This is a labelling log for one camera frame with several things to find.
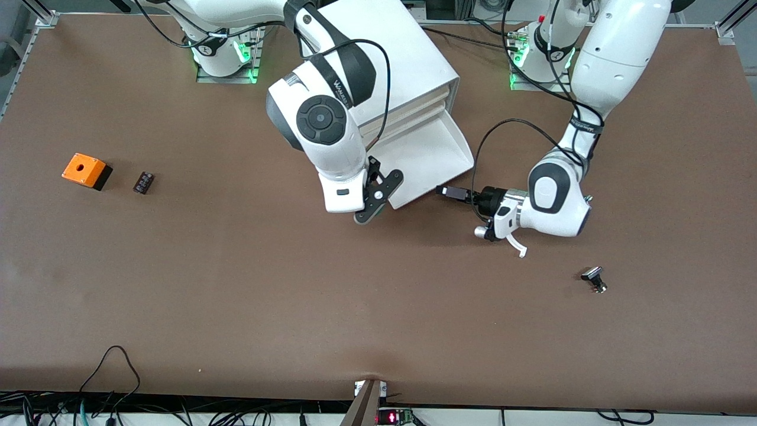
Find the brown tabletop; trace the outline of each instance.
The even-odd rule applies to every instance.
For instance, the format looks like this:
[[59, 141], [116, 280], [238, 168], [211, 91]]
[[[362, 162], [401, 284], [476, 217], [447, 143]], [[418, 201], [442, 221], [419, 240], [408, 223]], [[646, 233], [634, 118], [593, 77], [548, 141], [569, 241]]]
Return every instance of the brown tabletop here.
[[[507, 117], [562, 134], [570, 104], [510, 92], [496, 49], [431, 38], [472, 146]], [[439, 196], [326, 213], [264, 112], [299, 63], [279, 30], [257, 85], [198, 84], [138, 16], [40, 33], [0, 124], [1, 388], [75, 390], [121, 344], [146, 393], [347, 399], [375, 376], [408, 403], [757, 412], [757, 108], [714, 31], [665, 32], [607, 121], [585, 231], [519, 230], [524, 259]], [[523, 188], [549, 147], [502, 127], [477, 181]], [[74, 152], [113, 166], [103, 192], [61, 178]], [[577, 279], [595, 265], [603, 295]], [[132, 380], [114, 356], [89, 389]]]

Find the robotic arm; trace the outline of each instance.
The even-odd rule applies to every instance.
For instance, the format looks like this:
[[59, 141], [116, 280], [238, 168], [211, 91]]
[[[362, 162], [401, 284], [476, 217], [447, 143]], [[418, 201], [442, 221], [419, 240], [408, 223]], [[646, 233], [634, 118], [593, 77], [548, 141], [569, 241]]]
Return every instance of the robotic arm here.
[[[549, 68], [550, 53], [551, 60], [557, 65], [565, 55], [554, 55], [554, 52], [572, 49], [583, 27], [577, 27], [574, 21], [577, 17], [588, 16], [585, 10], [588, 4], [585, 0], [552, 0], [550, 15], [555, 14], [554, 28], [545, 31], [552, 21], [550, 15], [544, 22], [527, 27], [531, 28], [528, 31], [530, 38], [547, 35], [546, 42], [532, 43], [536, 49], [532, 48], [530, 53], [536, 55], [543, 66], [546, 65], [544, 75], [548, 72], [553, 76]], [[481, 193], [470, 193], [459, 188], [438, 188], [438, 193], [472, 203], [481, 215], [488, 218], [485, 226], [476, 228], [476, 236], [490, 241], [508, 239], [523, 257], [526, 248], [512, 236], [519, 227], [556, 236], [581, 233], [591, 207], [590, 198], [584, 198], [580, 182], [589, 171], [604, 119], [631, 91], [646, 69], [670, 10], [670, 0], [602, 2], [597, 22], [576, 61], [572, 79], [576, 101], [589, 105], [601, 117], [585, 107], [576, 106], [559, 141], [559, 149], [550, 150], [531, 169], [528, 191], [487, 186]], [[563, 23], [562, 29], [557, 27], [558, 22]], [[550, 32], [561, 35], [557, 45], [550, 45]]]
[[309, 56], [269, 88], [269, 118], [315, 165], [327, 211], [355, 212], [355, 221], [367, 224], [382, 210], [403, 175], [399, 170], [387, 177], [380, 173], [381, 164], [367, 156], [350, 114], [350, 108], [372, 96], [375, 68], [310, 0], [133, 1], [143, 13], [142, 3], [149, 2], [176, 18], [199, 66], [217, 77], [231, 75], [244, 64], [234, 44], [244, 42], [253, 27], [283, 24], [295, 33]]

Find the white box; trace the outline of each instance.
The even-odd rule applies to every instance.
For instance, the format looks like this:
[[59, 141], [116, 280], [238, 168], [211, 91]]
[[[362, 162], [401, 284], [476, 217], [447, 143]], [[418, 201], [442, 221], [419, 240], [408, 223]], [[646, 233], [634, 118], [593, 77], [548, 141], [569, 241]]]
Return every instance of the white box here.
[[[377, 42], [391, 63], [389, 118], [369, 154], [382, 172], [398, 168], [405, 180], [390, 198], [399, 208], [473, 167], [473, 154], [450, 116], [459, 76], [400, 0], [339, 0], [319, 11], [350, 39]], [[386, 102], [386, 62], [359, 45], [373, 62], [373, 96], [353, 107], [366, 143], [378, 133]]]

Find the table surface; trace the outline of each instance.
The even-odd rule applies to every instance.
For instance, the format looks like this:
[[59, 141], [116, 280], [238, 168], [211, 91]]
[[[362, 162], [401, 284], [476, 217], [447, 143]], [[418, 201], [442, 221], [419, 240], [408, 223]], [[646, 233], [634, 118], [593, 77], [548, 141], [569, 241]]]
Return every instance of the table surface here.
[[[510, 92], [496, 49], [430, 37], [472, 146], [507, 117], [562, 134], [571, 106]], [[757, 108], [714, 31], [665, 32], [607, 121], [585, 231], [519, 230], [524, 259], [439, 196], [367, 227], [326, 213], [264, 113], [296, 50], [280, 30], [257, 85], [197, 84], [140, 17], [41, 31], [0, 124], [1, 388], [78, 389], [120, 344], [146, 393], [348, 399], [380, 377], [408, 403], [757, 412]], [[502, 127], [477, 182], [523, 187], [549, 147]], [[103, 192], [60, 177], [74, 152], [113, 166]], [[88, 389], [132, 380], [113, 356]]]

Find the orange box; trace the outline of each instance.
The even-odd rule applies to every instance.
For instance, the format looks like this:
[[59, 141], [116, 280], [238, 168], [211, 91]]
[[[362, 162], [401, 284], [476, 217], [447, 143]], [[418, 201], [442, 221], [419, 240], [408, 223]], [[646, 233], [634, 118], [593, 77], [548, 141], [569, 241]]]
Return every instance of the orange box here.
[[102, 190], [112, 171], [113, 169], [103, 161], [76, 153], [61, 176], [71, 182], [99, 191]]

